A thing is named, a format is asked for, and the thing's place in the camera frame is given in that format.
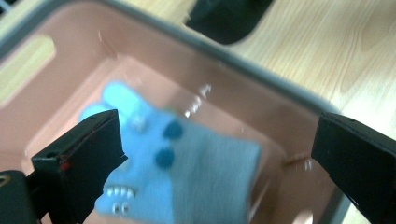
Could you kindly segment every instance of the plastic bin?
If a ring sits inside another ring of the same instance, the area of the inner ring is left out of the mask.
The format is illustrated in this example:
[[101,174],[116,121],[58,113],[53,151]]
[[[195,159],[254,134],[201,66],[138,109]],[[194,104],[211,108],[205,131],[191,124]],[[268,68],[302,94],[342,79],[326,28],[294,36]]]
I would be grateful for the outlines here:
[[[2,40],[0,66],[37,39],[48,47],[46,60],[35,61],[36,72],[18,84],[2,84],[14,87],[0,102],[0,169],[32,172],[29,158],[76,125],[84,106],[116,79],[158,107],[262,144],[252,193],[252,206],[260,205],[251,223],[292,223],[306,214],[314,223],[341,221],[342,193],[310,159],[318,114],[332,110],[316,97],[111,1],[42,4]],[[98,219],[92,212],[87,223]]]

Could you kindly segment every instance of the dark blue button eye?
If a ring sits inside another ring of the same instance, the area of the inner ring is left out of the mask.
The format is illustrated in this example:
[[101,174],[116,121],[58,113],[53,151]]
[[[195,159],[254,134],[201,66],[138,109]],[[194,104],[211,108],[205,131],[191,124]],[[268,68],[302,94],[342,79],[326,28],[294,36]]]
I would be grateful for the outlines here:
[[175,159],[175,153],[171,148],[161,149],[155,155],[155,163],[162,169],[169,169]]
[[181,125],[176,121],[172,121],[168,126],[166,126],[165,131],[163,132],[163,137],[171,140],[175,140],[183,135],[183,129]]

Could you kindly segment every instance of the sock puppet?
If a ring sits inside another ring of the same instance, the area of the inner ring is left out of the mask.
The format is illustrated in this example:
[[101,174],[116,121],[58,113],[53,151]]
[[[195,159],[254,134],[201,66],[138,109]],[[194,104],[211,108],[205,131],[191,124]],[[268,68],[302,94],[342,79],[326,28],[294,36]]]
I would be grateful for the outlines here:
[[80,119],[114,108],[128,160],[109,175],[95,203],[99,214],[143,223],[248,223],[258,144],[155,108],[120,81],[108,83]]

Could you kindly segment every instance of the wooden surface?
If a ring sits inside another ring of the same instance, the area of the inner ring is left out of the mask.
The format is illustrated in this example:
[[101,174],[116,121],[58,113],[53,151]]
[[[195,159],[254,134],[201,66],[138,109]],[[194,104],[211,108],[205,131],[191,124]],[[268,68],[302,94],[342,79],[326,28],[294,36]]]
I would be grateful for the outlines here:
[[[120,1],[183,29],[195,2]],[[0,37],[33,2],[0,21]],[[275,0],[248,38],[224,48],[396,139],[395,12],[394,0]],[[345,223],[363,220],[351,209]]]

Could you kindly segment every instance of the black object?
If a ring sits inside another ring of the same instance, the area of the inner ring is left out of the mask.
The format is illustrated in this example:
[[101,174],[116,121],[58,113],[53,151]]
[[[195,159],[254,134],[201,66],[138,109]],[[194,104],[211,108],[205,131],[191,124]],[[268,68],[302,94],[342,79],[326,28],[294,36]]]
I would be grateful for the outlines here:
[[117,110],[81,123],[32,158],[35,171],[0,172],[0,222],[82,223],[115,168],[126,160]]
[[312,158],[372,223],[396,223],[396,141],[341,115],[320,116]]
[[273,0],[198,0],[186,25],[220,44],[247,36]]

